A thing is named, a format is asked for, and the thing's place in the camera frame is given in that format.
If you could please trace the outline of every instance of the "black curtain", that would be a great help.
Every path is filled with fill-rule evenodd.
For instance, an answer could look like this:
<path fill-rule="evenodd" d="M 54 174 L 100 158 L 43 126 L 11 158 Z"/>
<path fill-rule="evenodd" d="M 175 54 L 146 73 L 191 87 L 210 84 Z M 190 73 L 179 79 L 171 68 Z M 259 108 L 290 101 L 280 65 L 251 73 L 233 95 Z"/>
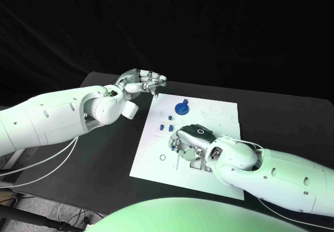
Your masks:
<path fill-rule="evenodd" d="M 332 101 L 331 4 L 0 1 L 0 105 L 74 88 L 90 71 Z"/>

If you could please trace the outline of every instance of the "black table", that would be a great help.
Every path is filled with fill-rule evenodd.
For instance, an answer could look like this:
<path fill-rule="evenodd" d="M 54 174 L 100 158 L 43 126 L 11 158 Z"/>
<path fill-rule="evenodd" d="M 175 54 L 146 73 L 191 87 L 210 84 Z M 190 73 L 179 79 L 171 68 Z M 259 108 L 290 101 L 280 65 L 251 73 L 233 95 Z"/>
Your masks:
<path fill-rule="evenodd" d="M 82 87 L 113 84 L 116 78 L 116 75 L 92 72 Z M 168 82 L 159 92 L 237 103 L 243 140 L 334 168 L 334 107 L 326 100 L 178 82 Z M 54 173 L 35 183 L 14 188 L 14 191 L 103 214 L 155 198 L 191 197 L 233 204 L 282 219 L 246 192 L 244 201 L 240 201 L 128 176 L 151 98 L 151 94 L 141 94 L 132 101 L 139 106 L 135 118 L 128 120 L 119 116 L 113 124 L 80 136 L 73 153 Z M 38 147 L 30 163 L 50 157 L 67 143 Z M 24 170 L 15 184 L 47 174 L 67 152 Z M 329 217 L 296 213 L 269 203 L 267 206 L 292 219 L 334 227 Z M 316 227 L 293 224 L 310 231 L 321 231 Z"/>

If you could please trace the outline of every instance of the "blue object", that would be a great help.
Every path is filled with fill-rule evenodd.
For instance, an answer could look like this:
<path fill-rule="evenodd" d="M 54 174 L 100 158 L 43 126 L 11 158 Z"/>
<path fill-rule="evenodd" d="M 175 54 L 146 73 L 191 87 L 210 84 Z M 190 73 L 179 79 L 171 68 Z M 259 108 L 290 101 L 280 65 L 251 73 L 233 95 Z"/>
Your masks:
<path fill-rule="evenodd" d="M 188 103 L 188 101 L 187 101 L 187 99 L 184 99 L 182 103 L 178 103 L 175 105 L 175 113 L 178 115 L 185 115 L 188 113 L 188 104 L 187 103 Z"/>

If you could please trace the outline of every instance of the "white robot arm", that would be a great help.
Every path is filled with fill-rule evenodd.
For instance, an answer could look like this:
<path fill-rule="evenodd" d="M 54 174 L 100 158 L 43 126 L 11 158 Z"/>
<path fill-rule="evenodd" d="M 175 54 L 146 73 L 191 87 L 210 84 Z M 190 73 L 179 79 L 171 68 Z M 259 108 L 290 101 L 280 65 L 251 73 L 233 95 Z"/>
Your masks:
<path fill-rule="evenodd" d="M 334 217 L 334 170 L 289 153 L 251 149 L 200 125 L 179 128 L 168 147 L 187 161 L 205 159 L 215 178 L 296 212 Z"/>
<path fill-rule="evenodd" d="M 129 101 L 141 92 L 158 96 L 165 76 L 132 69 L 107 86 L 90 86 L 41 94 L 0 111 L 0 156 L 27 147 L 50 145 L 110 124 L 122 114 L 133 118 Z"/>

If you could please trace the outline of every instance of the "white board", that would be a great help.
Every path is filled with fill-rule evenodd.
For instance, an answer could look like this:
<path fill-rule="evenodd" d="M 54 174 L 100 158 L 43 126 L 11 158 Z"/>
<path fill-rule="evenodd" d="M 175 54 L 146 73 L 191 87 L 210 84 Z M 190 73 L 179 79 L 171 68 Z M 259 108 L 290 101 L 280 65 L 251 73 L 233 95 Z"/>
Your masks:
<path fill-rule="evenodd" d="M 181 116 L 175 114 L 174 107 L 184 99 L 188 113 Z M 224 134 L 240 139 L 237 104 L 159 94 L 158 98 L 152 98 L 145 121 L 129 176 L 243 200 L 243 190 L 218 182 L 204 159 L 188 162 L 166 146 L 172 133 L 191 124 L 204 126 L 215 137 Z"/>

